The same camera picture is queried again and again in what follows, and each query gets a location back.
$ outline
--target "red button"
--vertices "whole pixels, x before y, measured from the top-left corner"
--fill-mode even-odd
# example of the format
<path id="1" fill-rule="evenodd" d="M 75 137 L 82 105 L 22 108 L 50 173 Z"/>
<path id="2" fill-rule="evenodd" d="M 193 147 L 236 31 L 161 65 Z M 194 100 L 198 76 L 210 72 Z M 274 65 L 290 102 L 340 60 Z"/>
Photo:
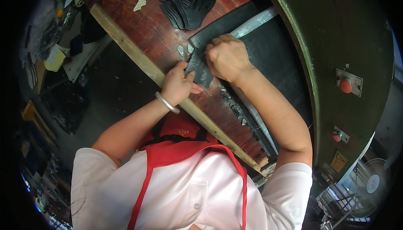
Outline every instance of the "red button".
<path id="1" fill-rule="evenodd" d="M 333 134 L 333 139 L 334 139 L 336 142 L 340 142 L 340 141 L 341 141 L 341 138 L 340 138 L 340 136 L 339 136 L 338 134 Z"/>
<path id="2" fill-rule="evenodd" d="M 350 93 L 353 90 L 350 82 L 348 82 L 347 80 L 340 81 L 340 89 L 345 93 Z"/>

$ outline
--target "green machine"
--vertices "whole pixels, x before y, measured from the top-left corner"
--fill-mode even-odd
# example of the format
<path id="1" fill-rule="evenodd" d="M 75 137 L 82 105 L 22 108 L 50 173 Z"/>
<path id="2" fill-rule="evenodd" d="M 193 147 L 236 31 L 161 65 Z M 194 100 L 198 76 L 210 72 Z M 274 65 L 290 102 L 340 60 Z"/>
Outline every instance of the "green machine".
<path id="1" fill-rule="evenodd" d="M 393 79 L 393 37 L 376 0 L 271 0 L 310 89 L 314 166 L 337 182 L 371 141 Z"/>

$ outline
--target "silver bracelet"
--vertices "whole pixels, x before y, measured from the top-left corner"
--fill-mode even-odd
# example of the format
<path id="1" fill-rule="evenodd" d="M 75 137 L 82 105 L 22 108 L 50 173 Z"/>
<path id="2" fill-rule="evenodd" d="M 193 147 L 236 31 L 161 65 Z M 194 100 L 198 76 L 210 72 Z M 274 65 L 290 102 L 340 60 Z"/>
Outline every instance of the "silver bracelet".
<path id="1" fill-rule="evenodd" d="M 171 104 L 169 104 L 162 96 L 161 94 L 157 91 L 155 92 L 155 97 L 157 97 L 157 100 L 159 100 L 160 102 L 164 103 L 165 106 L 167 106 L 172 112 L 174 112 L 175 114 L 179 114 L 180 110 L 177 107 L 172 106 Z"/>

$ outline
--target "shirt button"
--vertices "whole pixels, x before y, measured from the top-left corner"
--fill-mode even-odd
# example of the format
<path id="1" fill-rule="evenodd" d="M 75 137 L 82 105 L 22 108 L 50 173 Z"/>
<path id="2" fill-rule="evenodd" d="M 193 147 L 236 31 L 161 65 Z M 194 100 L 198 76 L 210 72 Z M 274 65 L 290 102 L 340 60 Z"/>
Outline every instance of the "shirt button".
<path id="1" fill-rule="evenodd" d="M 195 203 L 194 206 L 193 206 L 193 208 L 194 208 L 195 210 L 199 210 L 201 207 L 202 207 L 202 206 L 201 206 L 199 203 Z"/>

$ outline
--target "white polo shirt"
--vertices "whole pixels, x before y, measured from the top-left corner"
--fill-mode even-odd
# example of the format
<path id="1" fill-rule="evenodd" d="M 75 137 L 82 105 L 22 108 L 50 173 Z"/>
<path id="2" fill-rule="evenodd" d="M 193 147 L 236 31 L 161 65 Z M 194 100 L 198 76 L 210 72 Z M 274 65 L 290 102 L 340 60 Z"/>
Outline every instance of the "white polo shirt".
<path id="1" fill-rule="evenodd" d="M 122 167 L 91 148 L 74 159 L 71 213 L 74 230 L 126 230 L 143 186 L 147 152 L 136 152 Z M 301 229 L 312 169 L 287 163 L 269 178 L 262 194 L 247 178 L 246 229 Z M 135 229 L 242 229 L 242 177 L 228 155 L 199 152 L 154 169 Z"/>

